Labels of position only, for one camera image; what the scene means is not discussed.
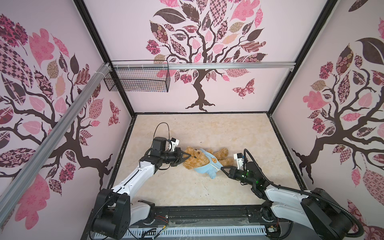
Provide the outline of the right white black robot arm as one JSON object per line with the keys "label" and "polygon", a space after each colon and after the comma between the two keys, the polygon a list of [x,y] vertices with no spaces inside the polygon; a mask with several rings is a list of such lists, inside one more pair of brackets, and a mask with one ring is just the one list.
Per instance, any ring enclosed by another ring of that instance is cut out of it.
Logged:
{"label": "right white black robot arm", "polygon": [[307,192],[275,185],[261,170],[241,170],[235,166],[221,170],[228,178],[251,186],[253,194],[265,201],[264,218],[303,225],[323,240],[359,238],[365,233],[363,224],[322,189]]}

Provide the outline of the light blue bear shirt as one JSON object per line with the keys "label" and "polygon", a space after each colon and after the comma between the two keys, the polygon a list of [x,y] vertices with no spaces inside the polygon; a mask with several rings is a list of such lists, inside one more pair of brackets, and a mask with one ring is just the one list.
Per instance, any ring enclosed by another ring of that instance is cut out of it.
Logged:
{"label": "light blue bear shirt", "polygon": [[200,151],[204,154],[205,157],[208,158],[209,162],[201,167],[194,168],[194,170],[200,174],[208,174],[211,179],[214,179],[217,175],[217,172],[224,167],[219,160],[211,153],[200,149]]}

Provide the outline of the brown teddy bear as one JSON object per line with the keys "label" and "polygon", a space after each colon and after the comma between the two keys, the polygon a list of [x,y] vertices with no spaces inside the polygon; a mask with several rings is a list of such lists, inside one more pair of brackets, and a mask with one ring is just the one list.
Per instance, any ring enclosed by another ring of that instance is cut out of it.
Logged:
{"label": "brown teddy bear", "polygon": [[[234,159],[229,157],[229,151],[227,148],[222,148],[217,152],[213,152],[213,150],[208,149],[206,152],[214,156],[215,160],[213,160],[213,163],[220,163],[224,167],[229,167],[234,164]],[[187,147],[185,153],[191,155],[183,163],[183,166],[188,170],[203,167],[210,163],[209,157],[203,152],[203,150]]]}

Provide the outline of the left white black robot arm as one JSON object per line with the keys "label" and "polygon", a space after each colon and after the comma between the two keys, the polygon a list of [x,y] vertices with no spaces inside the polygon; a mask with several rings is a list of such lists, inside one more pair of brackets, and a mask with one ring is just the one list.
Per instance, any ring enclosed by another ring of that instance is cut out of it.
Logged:
{"label": "left white black robot arm", "polygon": [[191,157],[178,144],[175,138],[155,137],[131,174],[113,188],[102,189],[96,198],[89,232],[120,240],[131,225],[140,221],[153,223],[155,204],[144,200],[134,204],[132,200],[163,164],[176,167]]}

